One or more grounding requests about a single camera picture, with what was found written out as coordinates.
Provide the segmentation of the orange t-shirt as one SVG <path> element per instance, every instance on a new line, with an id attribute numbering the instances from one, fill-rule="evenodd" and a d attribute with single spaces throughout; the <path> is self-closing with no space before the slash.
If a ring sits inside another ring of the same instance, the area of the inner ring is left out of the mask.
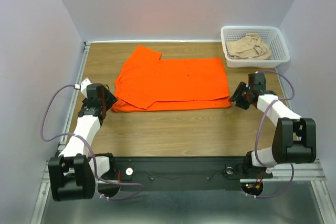
<path id="1" fill-rule="evenodd" d="M 162 59 L 137 46 L 115 81 L 115 112 L 229 108 L 230 91 L 221 58 Z"/>

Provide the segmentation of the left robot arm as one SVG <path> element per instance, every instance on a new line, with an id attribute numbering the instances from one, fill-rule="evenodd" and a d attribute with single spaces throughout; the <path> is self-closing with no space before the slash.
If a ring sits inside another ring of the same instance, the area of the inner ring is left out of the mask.
<path id="1" fill-rule="evenodd" d="M 86 78 L 74 88 L 84 95 L 73 133 L 65 148 L 48 162 L 50 187 L 55 201 L 91 199 L 96 191 L 96 181 L 103 176 L 113 178 L 117 166 L 112 154 L 92 153 L 91 144 L 100 130 L 107 110 L 115 103 L 115 96 L 101 83 L 91 83 Z"/>

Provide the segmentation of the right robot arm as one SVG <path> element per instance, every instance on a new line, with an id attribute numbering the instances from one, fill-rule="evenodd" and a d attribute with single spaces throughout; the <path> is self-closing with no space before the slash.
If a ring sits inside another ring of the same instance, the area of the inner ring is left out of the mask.
<path id="1" fill-rule="evenodd" d="M 254 150 L 245 155 L 241 165 L 244 175 L 253 177 L 260 170 L 278 164 L 309 164 L 316 160 L 315 121 L 294 113 L 284 104 L 286 98 L 268 90 L 264 71 L 250 73 L 248 81 L 239 83 L 229 101 L 244 110 L 253 105 L 263 113 L 263 121 L 270 119 L 276 127 L 268 148 L 258 148 L 260 133 L 257 133 Z"/>

